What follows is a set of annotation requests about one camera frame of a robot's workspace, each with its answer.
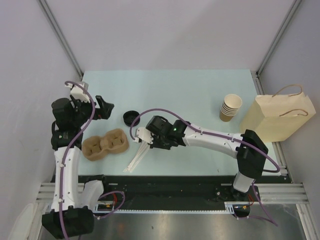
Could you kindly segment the black coffee cup lid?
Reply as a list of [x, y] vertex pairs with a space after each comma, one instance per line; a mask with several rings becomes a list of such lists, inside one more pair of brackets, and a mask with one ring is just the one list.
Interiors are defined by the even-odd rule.
[[133, 126], [137, 126], [140, 123], [140, 118], [138, 118], [137, 120], [135, 120], [138, 116], [140, 115], [139, 112], [135, 111], [135, 110], [129, 110], [127, 112], [125, 112], [122, 116], [123, 118], [123, 122], [127, 127], [130, 127], [133, 123]]

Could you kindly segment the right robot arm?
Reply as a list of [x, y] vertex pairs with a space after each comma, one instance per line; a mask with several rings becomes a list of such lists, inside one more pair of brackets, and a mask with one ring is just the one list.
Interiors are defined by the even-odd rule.
[[171, 147], [201, 147], [226, 154], [237, 160], [231, 196], [242, 201], [252, 183], [262, 176], [269, 150], [253, 130], [244, 133], [210, 131], [185, 120], [171, 124], [162, 116], [153, 116], [146, 125], [152, 137], [151, 148], [170, 150]]

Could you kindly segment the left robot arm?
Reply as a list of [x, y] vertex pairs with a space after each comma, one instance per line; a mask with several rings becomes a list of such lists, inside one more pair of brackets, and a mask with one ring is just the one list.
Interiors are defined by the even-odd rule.
[[58, 240], [92, 233], [97, 201], [107, 199], [111, 193], [107, 184], [96, 179], [85, 183], [83, 191], [78, 189], [83, 131], [92, 120], [107, 120], [114, 108], [100, 95], [95, 98], [96, 101], [84, 102], [71, 96], [57, 99], [51, 105], [55, 117], [51, 126], [55, 188], [50, 212], [41, 221]]

